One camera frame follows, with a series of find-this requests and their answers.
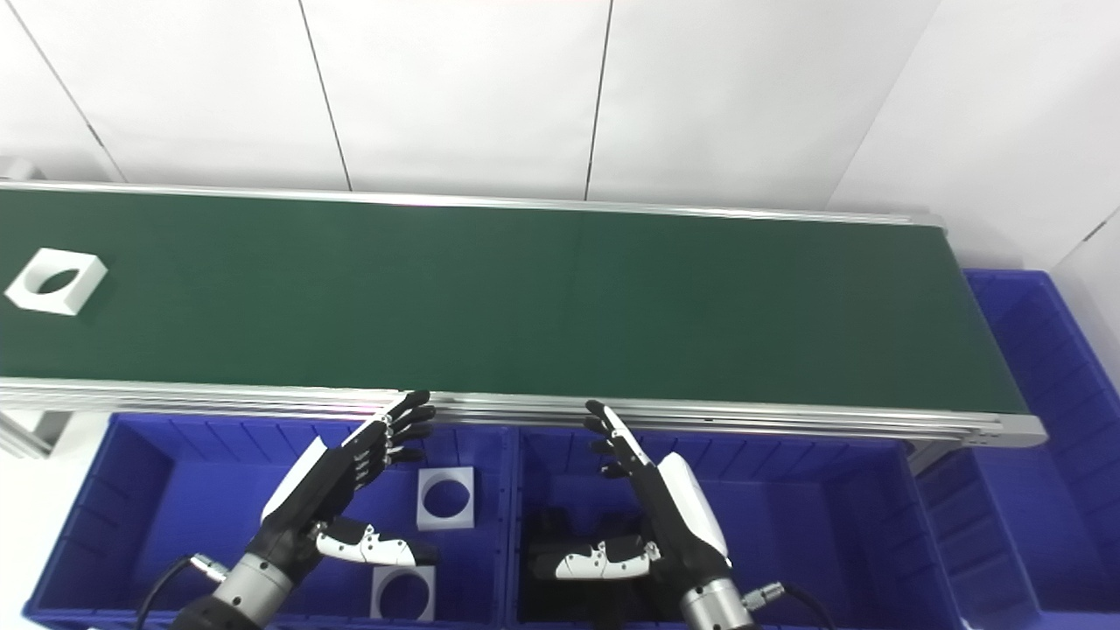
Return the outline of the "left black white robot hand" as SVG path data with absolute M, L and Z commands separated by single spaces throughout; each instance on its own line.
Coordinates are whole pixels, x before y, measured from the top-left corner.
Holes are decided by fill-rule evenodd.
M 436 410 L 429 399 L 431 392 L 424 390 L 398 395 L 339 445 L 312 441 L 268 499 L 261 526 L 248 543 L 259 569 L 280 571 L 300 584 L 325 557 L 380 566 L 435 565 L 435 546 L 344 517 L 356 492 L 392 464 L 424 457 L 423 451 L 404 444 L 431 434 L 428 421 Z

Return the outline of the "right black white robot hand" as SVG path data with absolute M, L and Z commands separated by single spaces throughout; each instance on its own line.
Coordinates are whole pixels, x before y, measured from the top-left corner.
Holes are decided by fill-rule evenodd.
M 536 578 L 549 581 L 631 581 L 654 578 L 673 597 L 707 597 L 732 589 L 732 562 L 711 504 L 687 461 L 671 453 L 648 457 L 627 423 L 608 404 L 588 400 L 584 426 L 598 435 L 592 450 L 612 456 L 600 473 L 629 482 L 647 517 L 648 532 L 576 543 L 545 552 L 529 563 Z

